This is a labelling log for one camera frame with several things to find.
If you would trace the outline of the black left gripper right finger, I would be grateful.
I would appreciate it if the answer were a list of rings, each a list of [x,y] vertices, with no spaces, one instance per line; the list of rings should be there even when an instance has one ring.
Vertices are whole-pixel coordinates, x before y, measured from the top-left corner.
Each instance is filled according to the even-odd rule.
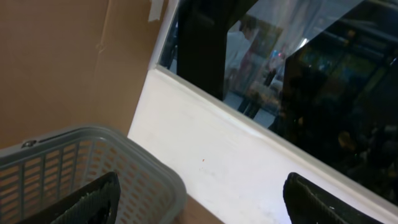
[[[381,224],[295,172],[287,176],[283,199],[292,224]]]

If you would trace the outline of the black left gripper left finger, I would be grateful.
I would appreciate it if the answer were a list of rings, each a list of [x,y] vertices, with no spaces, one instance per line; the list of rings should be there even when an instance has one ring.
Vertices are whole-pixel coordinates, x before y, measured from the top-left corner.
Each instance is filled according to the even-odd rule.
[[[105,175],[19,224],[115,224],[121,188],[118,175]]]

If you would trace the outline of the dark grey plastic basket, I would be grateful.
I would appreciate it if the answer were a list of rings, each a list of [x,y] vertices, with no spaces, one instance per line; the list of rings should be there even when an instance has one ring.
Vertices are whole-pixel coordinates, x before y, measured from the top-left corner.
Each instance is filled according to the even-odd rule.
[[[83,126],[1,150],[1,222],[17,223],[101,176],[117,175],[117,223],[171,223],[187,190],[180,176],[117,131]]]

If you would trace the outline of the dark glass window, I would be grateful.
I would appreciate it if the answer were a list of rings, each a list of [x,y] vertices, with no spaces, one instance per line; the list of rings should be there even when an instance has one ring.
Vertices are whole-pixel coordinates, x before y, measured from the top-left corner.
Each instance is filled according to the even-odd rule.
[[[397,203],[396,1],[178,1],[159,62]]]

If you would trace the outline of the brown cardboard panel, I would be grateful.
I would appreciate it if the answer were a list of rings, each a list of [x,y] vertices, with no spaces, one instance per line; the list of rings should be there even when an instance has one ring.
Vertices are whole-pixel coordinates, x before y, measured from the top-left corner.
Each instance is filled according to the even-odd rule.
[[[166,8],[1,0],[1,147],[89,123],[127,133]]]

